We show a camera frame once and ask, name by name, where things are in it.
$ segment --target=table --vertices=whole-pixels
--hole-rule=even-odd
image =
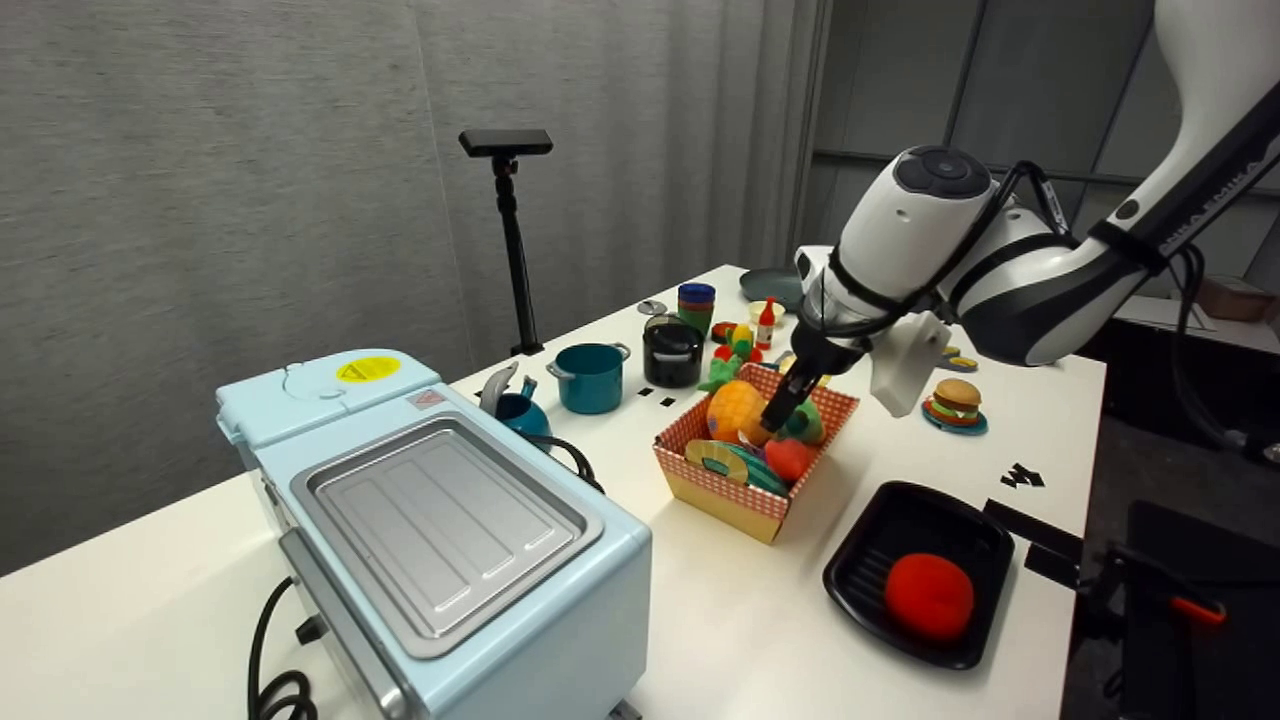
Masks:
[[[718,289],[718,321],[748,321],[736,276],[730,264],[701,276]],[[985,361],[972,379],[987,397],[991,431],[968,441],[932,431],[921,416],[892,418],[864,393],[864,364],[828,379],[860,397],[860,408],[780,538],[760,545],[671,500],[651,437],[701,393],[640,397],[640,329],[642,316],[619,309],[521,361],[539,379],[553,431],[574,441],[608,495],[651,525],[647,675],[631,688],[631,709],[651,720],[1057,716],[1077,595],[1022,570],[1018,538],[987,657],[972,671],[923,666],[869,639],[833,609],[820,570],[883,481],[921,481],[976,509],[994,495],[1083,533],[1105,364]],[[622,408],[602,418],[569,416],[545,373],[574,338],[631,344]],[[1045,488],[1003,488],[998,471],[1015,461],[1045,471]],[[268,587],[289,574],[274,534],[254,471],[242,471],[0,579],[5,716],[242,716],[248,633]],[[283,600],[265,666],[304,666],[324,720],[375,716],[330,639],[289,639],[306,609],[296,591]]]

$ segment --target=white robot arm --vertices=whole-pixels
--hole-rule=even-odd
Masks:
[[[1018,165],[994,181],[954,149],[899,151],[847,215],[828,267],[803,280],[794,364],[765,422],[780,428],[828,373],[937,309],[985,356],[1053,364],[1158,270],[1209,220],[1280,158],[1280,5],[1158,0],[1156,41],[1180,88],[1180,134],[1158,167],[1083,240],[1011,203]]]

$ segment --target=red ball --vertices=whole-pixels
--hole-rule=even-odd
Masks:
[[[883,609],[909,637],[953,644],[972,621],[972,579],[937,550],[909,550],[889,568]]]

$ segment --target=black tray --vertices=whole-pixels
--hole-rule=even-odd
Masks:
[[[961,563],[972,579],[972,621],[961,639],[928,644],[905,637],[883,609],[883,574],[905,550],[937,550]],[[954,495],[889,481],[851,525],[837,557],[828,560],[828,595],[860,627],[883,644],[921,657],[938,666],[972,666],[987,647],[987,627],[1003,591],[1011,538],[985,512],[961,502]]]

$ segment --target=floor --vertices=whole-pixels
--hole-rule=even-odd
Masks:
[[[1252,462],[1235,450],[1211,450],[1158,437],[1153,428],[1105,418],[1091,482],[1086,549],[1128,534],[1128,502],[1158,500],[1183,516],[1233,527],[1280,549],[1280,466]],[[1121,666],[1121,647],[1083,644],[1070,657],[1063,716],[1121,716],[1106,701],[1106,680]]]

